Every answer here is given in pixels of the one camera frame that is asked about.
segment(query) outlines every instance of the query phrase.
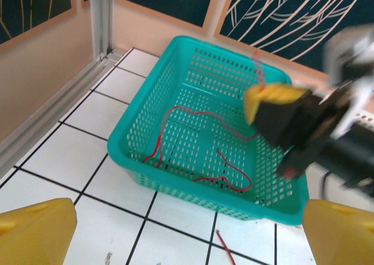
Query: wall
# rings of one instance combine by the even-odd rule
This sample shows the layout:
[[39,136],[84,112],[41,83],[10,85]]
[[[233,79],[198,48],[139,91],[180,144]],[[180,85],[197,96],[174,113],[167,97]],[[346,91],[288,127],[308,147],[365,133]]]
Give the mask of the wall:
[[[248,47],[245,48],[243,45],[214,38],[225,1],[214,1],[207,31],[198,32],[195,29],[188,29],[186,26],[173,21],[158,18],[145,11],[124,5],[123,2],[117,0],[115,1],[113,17],[113,43],[116,47],[122,49],[135,47],[160,56],[175,36],[187,35],[251,56],[254,49],[249,50]],[[263,62],[282,69],[292,80],[307,83],[325,92],[331,92],[326,84],[327,75],[264,51],[261,51],[260,55]],[[367,109],[374,110],[374,102],[369,104]]]
[[75,14],[0,53],[0,142],[92,61],[91,13],[76,3]]

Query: patterned wallpaper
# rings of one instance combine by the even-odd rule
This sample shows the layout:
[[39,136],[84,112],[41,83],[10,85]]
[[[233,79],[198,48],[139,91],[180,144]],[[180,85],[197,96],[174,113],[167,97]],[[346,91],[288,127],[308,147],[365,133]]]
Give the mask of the patterned wallpaper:
[[324,43],[374,22],[373,0],[231,0],[220,34],[322,70]]
[[0,44],[71,8],[71,0],[0,0]]

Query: robotic arm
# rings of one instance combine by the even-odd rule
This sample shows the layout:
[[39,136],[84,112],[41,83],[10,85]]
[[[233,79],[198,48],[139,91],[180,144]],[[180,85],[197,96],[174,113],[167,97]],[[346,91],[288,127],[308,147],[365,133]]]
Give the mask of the robotic arm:
[[[336,90],[327,98],[283,84],[251,87],[244,110],[251,123],[285,157],[276,172],[298,178],[317,162],[374,197],[374,132],[354,122],[374,81],[374,27],[353,27],[325,46],[325,71]],[[318,265],[373,264],[374,214],[325,200],[309,200],[303,226]]]
[[[353,27],[335,35],[325,46],[324,62],[337,86],[328,98],[301,88],[290,95],[286,85],[267,87],[261,94],[250,89],[244,104],[256,100],[258,107],[251,117],[247,114],[248,121],[272,146],[286,151],[278,175],[298,178],[317,162],[348,188],[374,197],[374,132],[354,122],[373,89],[374,27]],[[275,92],[283,93],[287,102],[275,101]]]

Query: red cable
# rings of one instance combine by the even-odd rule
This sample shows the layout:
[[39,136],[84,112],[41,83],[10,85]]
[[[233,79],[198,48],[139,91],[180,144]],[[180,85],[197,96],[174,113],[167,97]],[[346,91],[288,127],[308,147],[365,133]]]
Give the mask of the red cable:
[[222,159],[225,161],[225,163],[227,164],[227,166],[237,170],[238,172],[240,172],[243,176],[245,176],[248,181],[250,182],[250,185],[246,188],[236,188],[234,187],[233,185],[231,185],[231,183],[229,182],[229,180],[227,179],[227,177],[225,176],[218,176],[218,177],[199,177],[197,179],[194,179],[193,181],[196,182],[198,180],[212,180],[212,181],[215,181],[215,180],[219,180],[219,179],[223,179],[227,184],[228,186],[234,190],[234,191],[242,191],[242,192],[245,192],[245,191],[248,191],[249,189],[251,189],[252,187],[252,180],[250,179],[249,176],[247,176],[247,174],[245,172],[243,172],[242,170],[238,169],[237,167],[233,166],[232,164],[230,164],[228,161],[227,161],[227,158],[219,151],[219,149],[217,148],[217,153],[222,157]]
[[184,107],[184,106],[174,106],[172,107],[171,109],[169,109],[165,116],[164,116],[164,119],[162,120],[162,123],[161,123],[161,129],[160,129],[160,134],[158,135],[158,138],[157,138],[157,143],[156,143],[156,146],[154,148],[154,151],[153,153],[150,155],[150,156],[147,156],[146,158],[144,158],[144,160],[142,161],[143,163],[152,158],[158,151],[158,149],[160,148],[160,159],[156,165],[156,168],[160,167],[161,164],[162,164],[162,157],[163,157],[163,151],[164,151],[164,148],[162,146],[162,136],[163,136],[163,133],[164,133],[164,128],[165,128],[165,125],[166,125],[166,121],[167,121],[167,117],[171,114],[171,112],[175,109],[182,109],[184,111],[187,111],[188,113],[190,114],[194,114],[194,115],[201,115],[201,114],[207,114],[207,115],[211,115],[213,116],[214,118],[218,119],[219,122],[222,123],[223,127],[226,128],[229,132],[231,132],[232,134],[236,135],[237,138],[239,139],[242,139],[242,141],[244,142],[247,142],[247,141],[250,141],[250,140],[253,140],[256,136],[257,136],[257,132],[249,137],[249,138],[244,138],[244,136],[239,133],[237,130],[235,130],[234,128],[232,128],[230,125],[228,125],[226,123],[226,121],[221,117],[219,116],[218,114],[214,113],[214,112],[211,112],[211,111],[193,111],[187,107]]
[[232,263],[233,265],[236,265],[235,260],[234,260],[234,257],[233,257],[233,255],[231,254],[230,249],[228,249],[226,243],[224,242],[224,240],[223,240],[223,238],[222,238],[222,236],[221,236],[221,234],[220,234],[220,231],[219,231],[219,230],[216,230],[216,233],[217,233],[217,236],[218,236],[218,238],[220,239],[221,244],[223,245],[225,251],[227,252],[228,257],[230,258],[231,263]]
[[161,142],[161,135],[159,135],[158,138],[157,138],[156,146],[155,146],[155,148],[153,150],[153,153],[150,156],[145,157],[144,160],[143,160],[143,163],[145,163],[146,160],[148,160],[148,159],[154,157],[154,155],[156,155],[158,147],[160,145],[160,142]]

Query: basket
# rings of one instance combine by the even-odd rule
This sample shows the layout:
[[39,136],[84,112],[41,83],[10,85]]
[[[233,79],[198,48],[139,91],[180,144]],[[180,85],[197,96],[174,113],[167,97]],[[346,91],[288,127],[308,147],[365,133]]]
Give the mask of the basket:
[[[281,70],[265,64],[262,68],[267,83],[290,83]],[[268,218],[300,225],[309,199],[306,177],[277,177],[283,151],[271,148],[260,135],[242,142],[212,116],[174,110],[165,125],[162,165],[156,168],[159,152],[142,163],[152,154],[162,120],[173,106],[212,111],[242,135],[253,135],[255,129],[244,118],[243,93],[258,83],[256,72],[248,57],[190,37],[174,38],[113,130],[110,157],[142,186],[240,220]],[[252,179],[250,190],[234,191],[223,179],[193,181],[225,176],[233,186],[249,185],[217,148]]]

